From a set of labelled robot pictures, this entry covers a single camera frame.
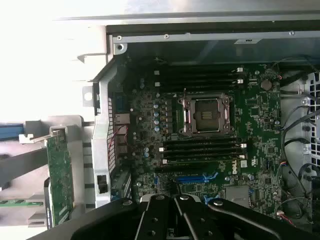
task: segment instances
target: blue pcie slot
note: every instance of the blue pcie slot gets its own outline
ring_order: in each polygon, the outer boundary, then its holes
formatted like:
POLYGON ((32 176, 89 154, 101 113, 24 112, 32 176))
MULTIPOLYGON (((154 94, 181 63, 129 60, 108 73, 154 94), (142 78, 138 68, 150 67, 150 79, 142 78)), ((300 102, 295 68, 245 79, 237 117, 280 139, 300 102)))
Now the blue pcie slot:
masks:
POLYGON ((210 180, 215 179, 218 173, 212 175, 200 175, 200 176, 178 176, 176 181, 180 184, 193 184, 193 183, 208 183, 210 180))

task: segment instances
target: metal panel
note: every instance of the metal panel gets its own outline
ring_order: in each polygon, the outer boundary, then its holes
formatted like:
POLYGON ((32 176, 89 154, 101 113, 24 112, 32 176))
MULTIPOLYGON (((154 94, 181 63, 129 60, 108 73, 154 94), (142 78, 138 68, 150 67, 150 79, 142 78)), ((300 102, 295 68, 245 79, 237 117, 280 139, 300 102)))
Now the metal panel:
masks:
MULTIPOLYGON (((320 38, 262 39, 257 44, 235 44, 236 41, 237 39, 128 43, 125 54, 137 61, 145 56, 150 56, 150 61, 158 57, 172 65, 274 62, 301 54, 319 57, 320 38)), ((303 58, 291 60, 304 61, 303 58)))
POLYGON ((47 149, 42 148, 0 160, 0 186, 48 164, 47 149))
POLYGON ((310 20, 320 18, 318 0, 118 0, 68 1, 56 9, 62 20, 101 25, 310 20))
POLYGON ((109 101, 108 101, 108 83, 117 75, 117 65, 111 66, 109 71, 102 77, 99 82, 99 99, 100 99, 100 113, 95 117, 95 126, 93 136, 91 139, 92 145, 92 163, 94 171, 95 184, 95 207, 98 208, 105 205, 111 200, 110 191, 110 169, 108 159, 108 145, 107 138, 109 135, 109 101), (106 176, 106 184, 108 191, 99 193, 98 177, 106 176))

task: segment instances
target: green expansion card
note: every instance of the green expansion card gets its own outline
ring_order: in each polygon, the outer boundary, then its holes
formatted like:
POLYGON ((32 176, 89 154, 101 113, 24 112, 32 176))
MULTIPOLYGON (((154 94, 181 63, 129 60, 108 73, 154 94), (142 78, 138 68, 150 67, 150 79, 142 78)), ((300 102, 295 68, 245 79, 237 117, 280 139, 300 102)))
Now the green expansion card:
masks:
POLYGON ((27 202, 25 199, 0 200, 1 207, 37 207, 42 206, 43 202, 27 202))
POLYGON ((69 220, 74 201, 72 166, 66 136, 62 130, 54 131, 53 134, 45 140, 50 177, 46 213, 47 217, 48 213, 52 216, 53 225, 48 224, 48 228, 69 220))

